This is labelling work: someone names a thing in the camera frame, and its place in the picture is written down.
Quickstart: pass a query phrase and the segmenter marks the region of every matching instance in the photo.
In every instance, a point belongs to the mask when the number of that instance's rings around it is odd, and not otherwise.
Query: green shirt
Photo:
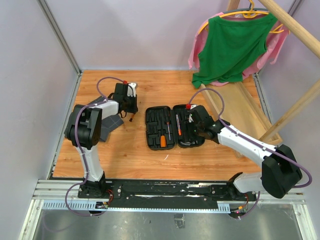
[[[209,19],[205,46],[198,54],[199,72],[192,84],[242,81],[242,72],[267,51],[266,39],[277,19],[269,13],[248,21],[230,21],[219,16]]]

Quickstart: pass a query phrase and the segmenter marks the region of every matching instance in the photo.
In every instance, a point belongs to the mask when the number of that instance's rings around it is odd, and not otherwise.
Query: white wall
[[[197,29],[228,4],[227,0],[47,2],[83,69],[187,69]],[[277,2],[288,10],[293,0]],[[249,4],[242,0],[240,6]]]
[[[320,40],[318,0],[304,1],[294,18]],[[273,122],[278,120],[318,79],[320,60],[293,34],[286,40],[275,65],[260,75]],[[299,163],[310,170],[313,183],[304,189],[313,225],[320,237],[320,97],[280,132]]]
[[[52,163],[76,74],[36,0],[1,1],[0,53],[0,238],[15,240]]]

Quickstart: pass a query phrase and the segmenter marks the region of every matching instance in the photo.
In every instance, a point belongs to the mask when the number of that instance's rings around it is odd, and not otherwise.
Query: black tool case
[[[178,132],[177,117],[180,122],[181,135]],[[175,105],[173,109],[169,106],[153,106],[145,111],[146,142],[152,150],[172,149],[176,143],[181,148],[198,147],[205,143],[205,138],[195,134],[196,127],[193,122],[189,122],[189,114],[185,104]],[[161,147],[160,137],[165,136],[166,146]]]

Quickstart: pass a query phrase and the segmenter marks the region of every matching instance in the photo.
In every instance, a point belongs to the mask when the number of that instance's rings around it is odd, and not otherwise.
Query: wooden table
[[[163,179],[163,180],[228,180],[238,172],[253,173],[259,167],[251,160],[236,158],[232,149],[206,140],[200,147],[171,150],[150,150],[146,141],[145,112],[149,107],[186,104],[197,91],[191,84],[191,71],[102,71],[84,72],[75,99],[76,104],[88,104],[97,97],[97,81],[105,76],[121,78],[138,84],[138,108],[133,122],[130,114],[124,124],[114,130],[107,142],[98,144],[100,163],[106,178]],[[100,84],[109,95],[117,81],[107,79]],[[245,87],[259,104],[253,79],[244,81]],[[194,104],[209,108],[198,94]],[[53,173],[54,177],[83,177],[80,156],[68,140],[64,140]]]

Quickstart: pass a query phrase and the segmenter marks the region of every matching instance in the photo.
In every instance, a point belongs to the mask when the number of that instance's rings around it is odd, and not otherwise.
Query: robotic arm
[[[254,161],[262,172],[242,173],[234,175],[229,181],[229,193],[236,198],[240,193],[251,191],[267,191],[275,198],[281,199],[288,191],[295,186],[302,178],[300,169],[294,164],[283,158],[266,151],[266,148],[294,160],[295,156],[291,149],[286,145],[279,147],[266,144],[243,132],[240,132],[229,122],[224,121],[233,131],[225,127],[220,120],[214,121],[202,105],[192,105],[190,110],[189,121],[196,125],[196,134],[205,139],[212,140],[217,144],[228,146],[247,158]],[[239,136],[246,136],[252,142],[264,146],[263,149],[257,147]]]
[[[101,134],[102,119],[122,112],[125,112],[125,115],[127,113],[135,114],[138,111],[136,88],[136,83],[117,83],[114,93],[108,97],[112,97],[112,100],[105,99],[101,104],[88,107],[80,116],[77,135],[88,166],[88,179],[81,188],[90,193],[93,192],[96,197],[106,192],[105,173],[100,165],[97,146]],[[75,124],[82,107],[83,105],[79,104],[74,107],[64,132],[65,137],[76,147],[80,156],[82,156],[82,152],[76,143]],[[86,169],[83,157],[81,157],[81,161],[83,169]]]

